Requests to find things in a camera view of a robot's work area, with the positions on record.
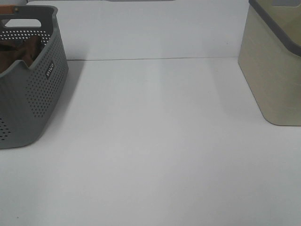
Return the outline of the beige bin with grey rim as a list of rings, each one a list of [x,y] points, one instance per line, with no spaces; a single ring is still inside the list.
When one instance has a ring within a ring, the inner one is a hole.
[[[238,65],[265,120],[301,124],[301,2],[250,0]]]

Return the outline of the grey perforated laundry basket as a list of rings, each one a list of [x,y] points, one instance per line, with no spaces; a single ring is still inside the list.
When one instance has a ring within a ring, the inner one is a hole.
[[[0,7],[0,41],[42,38],[43,48],[31,64],[15,61],[0,73],[0,146],[36,141],[50,118],[68,74],[68,64],[53,6]]]

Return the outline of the brown microfibre towel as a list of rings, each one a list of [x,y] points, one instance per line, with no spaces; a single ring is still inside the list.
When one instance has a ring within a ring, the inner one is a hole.
[[[38,35],[31,36],[22,42],[2,40],[0,42],[0,72],[7,70],[17,60],[23,60],[30,67],[42,48],[42,38]]]

